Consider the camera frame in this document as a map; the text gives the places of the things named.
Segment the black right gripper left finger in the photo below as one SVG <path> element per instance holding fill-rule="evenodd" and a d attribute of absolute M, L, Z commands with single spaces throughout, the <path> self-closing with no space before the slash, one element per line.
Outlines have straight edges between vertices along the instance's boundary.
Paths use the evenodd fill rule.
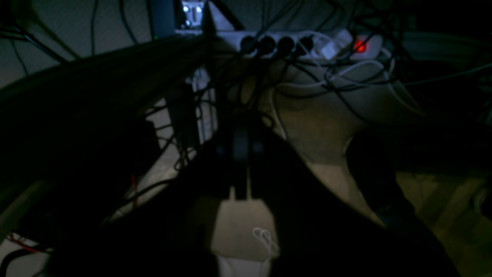
<path fill-rule="evenodd" d="M 1 90 L 1 240 L 63 178 L 204 63 L 216 45 L 167 37 L 60 65 Z"/>

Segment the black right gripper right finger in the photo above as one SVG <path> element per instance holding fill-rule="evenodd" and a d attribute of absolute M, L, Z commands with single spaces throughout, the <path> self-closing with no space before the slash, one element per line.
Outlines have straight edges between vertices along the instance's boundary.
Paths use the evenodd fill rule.
<path fill-rule="evenodd" d="M 272 212 L 281 253 L 271 277 L 456 277 L 444 247 L 416 216 L 385 149 L 357 133 L 345 157 L 380 226 L 339 199 L 258 112 L 246 113 L 254 192 Z"/>

